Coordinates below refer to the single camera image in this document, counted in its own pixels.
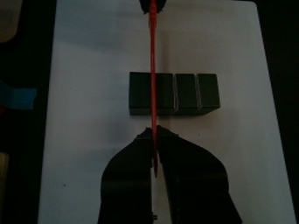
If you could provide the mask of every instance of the dark block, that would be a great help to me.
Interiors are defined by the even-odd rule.
[[[169,116],[176,110],[173,75],[156,74],[156,113]],[[151,115],[151,74],[129,73],[128,107],[131,116]]]
[[[200,110],[197,115],[204,115],[220,107],[220,92],[216,74],[199,73],[197,88],[200,100]]]
[[[197,85],[193,73],[177,73],[175,75],[177,91],[176,116],[193,115],[199,112]]]

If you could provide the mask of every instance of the white table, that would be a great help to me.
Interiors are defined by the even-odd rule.
[[[156,72],[215,73],[221,108],[159,123],[209,150],[228,171],[245,224],[294,224],[286,162],[249,2],[169,0],[157,18]],[[40,224],[96,224],[100,177],[151,125],[128,114],[128,73],[149,71],[147,16],[136,0],[59,0],[41,173]],[[169,224],[163,175],[156,224]]]

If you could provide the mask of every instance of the red stick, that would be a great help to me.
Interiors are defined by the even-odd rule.
[[[155,27],[156,27],[156,1],[151,1],[149,7],[149,32],[151,32],[151,110],[153,131],[153,175],[157,175],[157,150],[156,150],[156,87],[155,87]]]

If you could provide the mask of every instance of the dark background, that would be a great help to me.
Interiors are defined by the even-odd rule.
[[[298,3],[267,0],[255,2],[294,209],[299,219]],[[12,41],[0,44],[0,80],[16,88],[37,89],[33,110],[8,109],[0,116],[0,151],[8,152],[11,156],[4,224],[37,223],[55,8],[56,0],[25,0],[17,35]]]

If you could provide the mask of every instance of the blue object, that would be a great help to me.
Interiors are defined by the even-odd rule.
[[[33,109],[35,88],[13,88],[0,81],[0,105],[8,109]]]

